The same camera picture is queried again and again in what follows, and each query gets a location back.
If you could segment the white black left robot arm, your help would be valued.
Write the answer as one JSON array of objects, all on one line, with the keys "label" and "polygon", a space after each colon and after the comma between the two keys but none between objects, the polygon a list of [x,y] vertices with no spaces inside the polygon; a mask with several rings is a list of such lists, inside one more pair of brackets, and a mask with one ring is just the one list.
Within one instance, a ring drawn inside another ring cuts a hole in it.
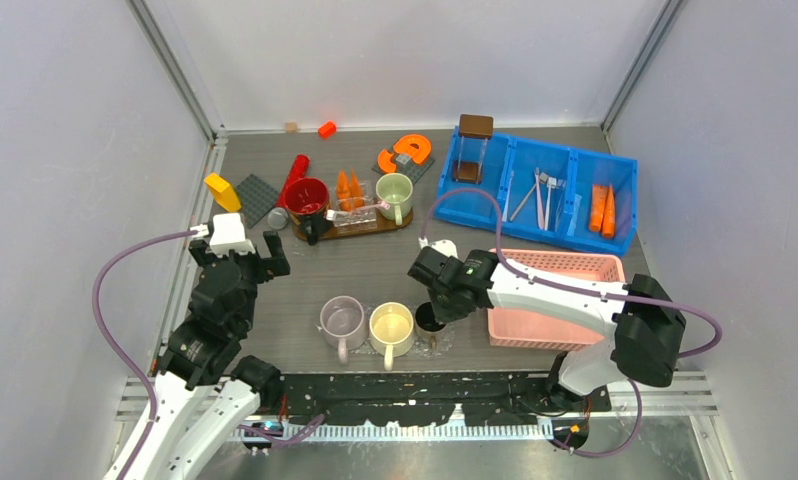
[{"label": "white black left robot arm", "polygon": [[278,234],[263,235],[268,257],[247,238],[239,213],[217,214],[176,237],[188,240],[200,278],[155,377],[141,380],[148,401],[108,479],[195,479],[236,427],[273,412],[283,396],[277,367],[239,354],[259,285],[290,272]]}]

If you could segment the clear glass toothbrush holder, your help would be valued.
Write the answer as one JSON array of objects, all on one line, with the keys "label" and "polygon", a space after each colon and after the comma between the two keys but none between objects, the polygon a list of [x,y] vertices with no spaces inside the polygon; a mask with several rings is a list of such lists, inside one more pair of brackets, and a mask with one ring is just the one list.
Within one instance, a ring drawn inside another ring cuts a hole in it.
[{"label": "clear glass toothbrush holder", "polygon": [[[366,205],[377,203],[377,199],[373,192],[372,183],[366,180],[359,181],[365,194]],[[331,192],[330,197],[330,209],[332,210],[339,210],[337,197],[335,191]],[[377,212],[376,211],[369,211],[364,212],[363,214],[356,215],[350,221],[335,221],[334,226],[340,232],[353,232],[353,231],[365,231],[371,230],[376,227],[377,221]]]}]

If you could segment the lilac translucent mug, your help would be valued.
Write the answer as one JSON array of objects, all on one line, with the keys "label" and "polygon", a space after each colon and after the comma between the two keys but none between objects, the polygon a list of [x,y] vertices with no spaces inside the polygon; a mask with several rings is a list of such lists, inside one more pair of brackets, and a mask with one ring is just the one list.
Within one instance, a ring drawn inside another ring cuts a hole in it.
[{"label": "lilac translucent mug", "polygon": [[328,300],[321,308],[319,324],[325,341],[344,366],[349,364],[350,352],[361,347],[369,334],[364,308],[351,296]]}]

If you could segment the cream yellow mug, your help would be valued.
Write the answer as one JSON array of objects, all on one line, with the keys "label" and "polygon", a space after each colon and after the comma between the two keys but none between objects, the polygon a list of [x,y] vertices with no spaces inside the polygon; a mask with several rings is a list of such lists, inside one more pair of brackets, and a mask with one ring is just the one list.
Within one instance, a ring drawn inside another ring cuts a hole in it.
[{"label": "cream yellow mug", "polygon": [[373,310],[368,325],[370,344],[383,357],[384,370],[390,372],[395,360],[406,355],[415,343],[414,317],[405,305],[387,302]]}]

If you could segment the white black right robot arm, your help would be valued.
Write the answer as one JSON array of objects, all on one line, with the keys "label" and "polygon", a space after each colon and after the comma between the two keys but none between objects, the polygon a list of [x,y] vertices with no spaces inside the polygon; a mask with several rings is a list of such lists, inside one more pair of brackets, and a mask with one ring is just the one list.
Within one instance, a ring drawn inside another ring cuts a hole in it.
[{"label": "white black right robot arm", "polygon": [[471,251],[460,260],[426,245],[408,275],[428,292],[434,317],[450,323],[478,309],[532,312],[583,327],[601,341],[559,354],[542,387],[549,403],[571,410],[609,383],[671,385],[686,320],[648,275],[628,283],[589,282],[538,270],[500,252]]}]

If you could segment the light green mug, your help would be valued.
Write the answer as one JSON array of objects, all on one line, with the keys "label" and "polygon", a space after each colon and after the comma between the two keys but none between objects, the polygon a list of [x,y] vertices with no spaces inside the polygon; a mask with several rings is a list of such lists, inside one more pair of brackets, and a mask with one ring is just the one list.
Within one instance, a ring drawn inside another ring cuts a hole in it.
[{"label": "light green mug", "polygon": [[405,226],[412,210],[411,179],[400,173],[385,174],[377,181],[375,193],[382,205],[378,213],[398,227]]}]

